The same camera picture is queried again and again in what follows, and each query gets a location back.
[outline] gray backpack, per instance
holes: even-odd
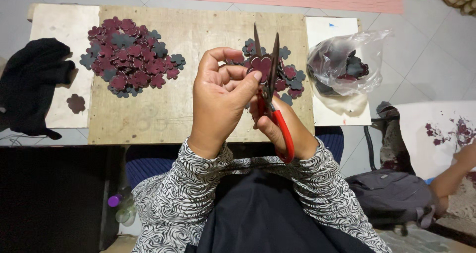
[[[423,179],[389,169],[374,170],[346,178],[374,227],[391,227],[415,221],[430,226],[436,197]]]

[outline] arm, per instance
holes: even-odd
[[[375,233],[339,167],[319,140],[315,155],[290,165],[294,189],[304,211],[321,224],[341,230],[366,244],[375,252],[391,249]]]
[[[198,245],[213,208],[220,170],[231,162],[223,144],[218,156],[204,159],[182,144],[172,169],[142,181],[132,192],[142,222],[133,252],[169,250],[183,252]]]

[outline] hand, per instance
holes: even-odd
[[[313,157],[316,153],[316,148],[319,145],[319,142],[316,140],[316,138],[302,124],[301,120],[299,120],[291,106],[281,101],[276,96],[273,97],[272,104],[276,110],[281,111],[281,115],[288,126],[294,143],[295,157],[300,160],[307,160]],[[263,134],[268,137],[268,139],[274,144],[278,151],[281,153],[286,153],[286,144],[284,143],[281,129],[278,128],[278,126],[275,125],[269,117],[259,117],[258,96],[254,96],[251,99],[249,112],[255,121],[255,126],[253,128],[258,128],[261,132],[263,132]]]
[[[241,50],[207,50],[193,83],[193,126],[188,146],[197,155],[213,159],[236,128],[245,106],[259,89],[259,71],[246,74],[239,65],[221,65],[225,59],[239,59]]]
[[[473,169],[476,166],[476,139],[473,140],[473,143],[462,147],[453,157],[459,164],[466,165],[468,169]]]

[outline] purple bottle cap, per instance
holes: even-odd
[[[108,199],[108,205],[110,207],[116,207],[120,204],[121,201],[122,201],[122,195],[116,194],[116,195],[111,196]]]

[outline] white board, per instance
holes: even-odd
[[[460,150],[460,147],[456,146],[456,136],[448,134],[456,129],[458,120],[464,118],[469,120],[465,122],[467,127],[476,127],[476,101],[474,100],[431,101],[394,107],[400,113],[400,130],[413,170],[424,180],[434,178],[445,171],[452,163],[453,154]],[[426,124],[441,131],[442,137],[449,137],[451,140],[434,145],[433,141],[440,135],[429,137],[426,133]]]
[[[335,36],[358,32],[357,19],[306,17],[309,49]],[[313,85],[315,126],[371,125],[367,95],[328,97],[319,94]]]
[[[99,6],[39,4],[33,13],[30,40],[54,37],[73,52],[78,73],[69,86],[56,86],[50,110],[45,118],[47,128],[87,128],[94,73],[80,65],[81,54],[90,47],[88,31],[99,25]],[[86,110],[74,114],[66,99],[72,94],[84,98]]]

